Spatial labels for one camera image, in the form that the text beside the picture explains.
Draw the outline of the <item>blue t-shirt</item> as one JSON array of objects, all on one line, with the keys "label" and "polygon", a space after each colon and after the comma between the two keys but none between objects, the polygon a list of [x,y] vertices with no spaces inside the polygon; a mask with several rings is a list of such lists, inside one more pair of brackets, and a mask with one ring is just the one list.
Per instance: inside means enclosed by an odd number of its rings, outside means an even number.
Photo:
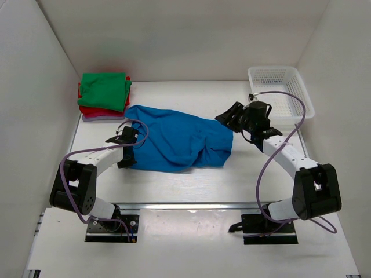
[{"label": "blue t-shirt", "polygon": [[215,120],[168,109],[134,105],[126,110],[145,139],[134,148],[133,169],[175,173],[190,167],[223,167],[231,155],[233,132]]}]

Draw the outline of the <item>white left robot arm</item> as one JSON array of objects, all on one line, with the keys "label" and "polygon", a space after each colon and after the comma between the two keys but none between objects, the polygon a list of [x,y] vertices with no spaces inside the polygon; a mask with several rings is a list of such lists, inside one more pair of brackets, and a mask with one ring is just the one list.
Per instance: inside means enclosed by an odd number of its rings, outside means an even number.
[{"label": "white left robot arm", "polygon": [[133,144],[137,142],[139,131],[126,126],[121,134],[105,141],[103,150],[94,151],[79,160],[65,160],[63,173],[66,183],[76,181],[77,186],[68,189],[78,211],[82,215],[101,218],[102,225],[114,231],[121,225],[118,206],[96,197],[97,177],[114,164],[119,169],[136,164]]}]

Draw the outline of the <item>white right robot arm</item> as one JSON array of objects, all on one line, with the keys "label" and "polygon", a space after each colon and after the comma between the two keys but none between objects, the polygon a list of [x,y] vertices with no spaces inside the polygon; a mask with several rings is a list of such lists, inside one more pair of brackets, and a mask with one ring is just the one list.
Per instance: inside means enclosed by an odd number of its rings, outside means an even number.
[{"label": "white right robot arm", "polygon": [[289,144],[288,138],[271,126],[271,105],[253,101],[248,106],[236,102],[216,120],[235,133],[250,134],[249,143],[276,161],[293,179],[292,197],[266,205],[257,202],[262,213],[260,226],[273,232],[286,221],[335,213],[341,210],[339,182],[331,164],[320,164]]}]

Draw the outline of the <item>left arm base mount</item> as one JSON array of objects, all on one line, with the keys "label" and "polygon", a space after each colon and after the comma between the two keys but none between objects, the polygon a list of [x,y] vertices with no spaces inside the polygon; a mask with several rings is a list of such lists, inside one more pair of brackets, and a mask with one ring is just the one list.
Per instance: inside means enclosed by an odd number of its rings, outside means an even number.
[{"label": "left arm base mount", "polygon": [[91,220],[86,228],[85,242],[89,243],[137,243],[140,213],[121,211],[118,218],[125,223]]}]

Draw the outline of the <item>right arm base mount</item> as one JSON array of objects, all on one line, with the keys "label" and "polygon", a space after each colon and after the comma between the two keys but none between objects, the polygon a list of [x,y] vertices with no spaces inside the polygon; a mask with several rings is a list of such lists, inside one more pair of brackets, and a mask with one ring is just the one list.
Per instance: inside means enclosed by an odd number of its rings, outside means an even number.
[{"label": "right arm base mount", "polygon": [[292,222],[280,224],[266,219],[258,209],[241,210],[241,219],[228,229],[229,234],[240,233],[244,245],[293,245],[298,244]]}]

